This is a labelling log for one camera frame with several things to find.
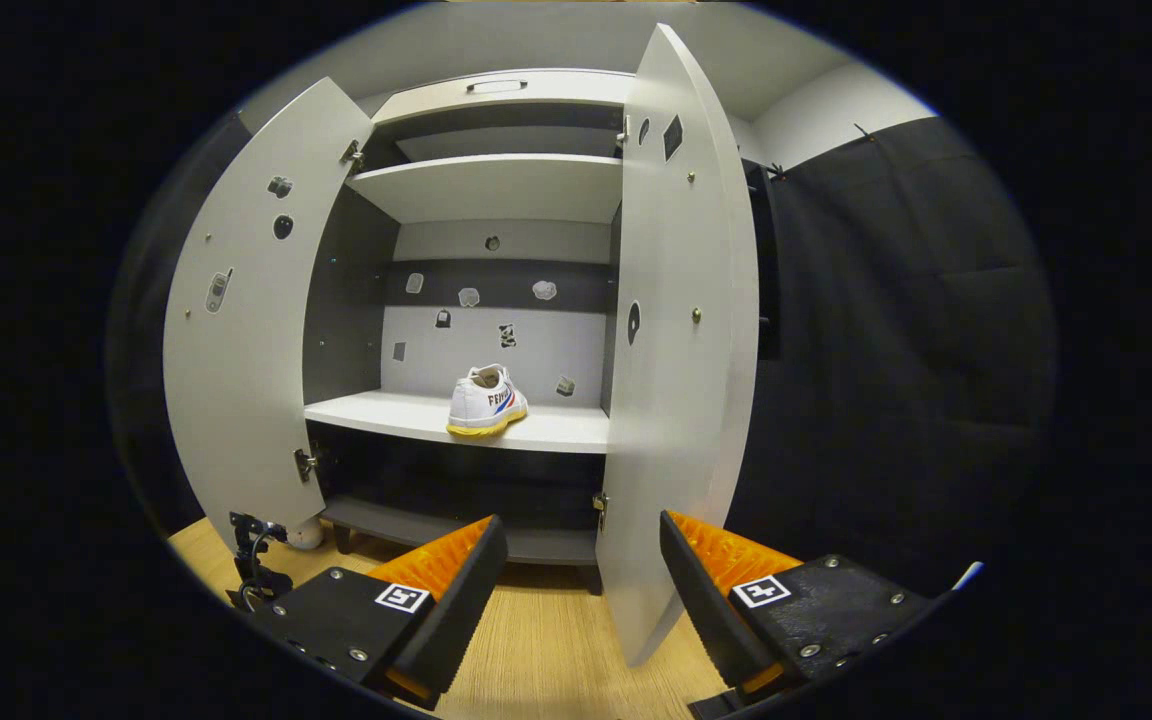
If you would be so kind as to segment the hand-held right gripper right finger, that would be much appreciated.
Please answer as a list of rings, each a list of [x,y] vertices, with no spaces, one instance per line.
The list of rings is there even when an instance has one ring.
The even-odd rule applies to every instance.
[[[826,684],[937,609],[838,553],[801,561],[681,511],[662,511],[659,541],[727,685],[705,706],[755,706]]]

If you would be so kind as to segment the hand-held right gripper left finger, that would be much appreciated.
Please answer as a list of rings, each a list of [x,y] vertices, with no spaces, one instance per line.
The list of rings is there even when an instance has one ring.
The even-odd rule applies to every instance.
[[[456,679],[507,559],[497,515],[365,573],[326,569],[247,601],[250,624],[351,685],[434,710]]]

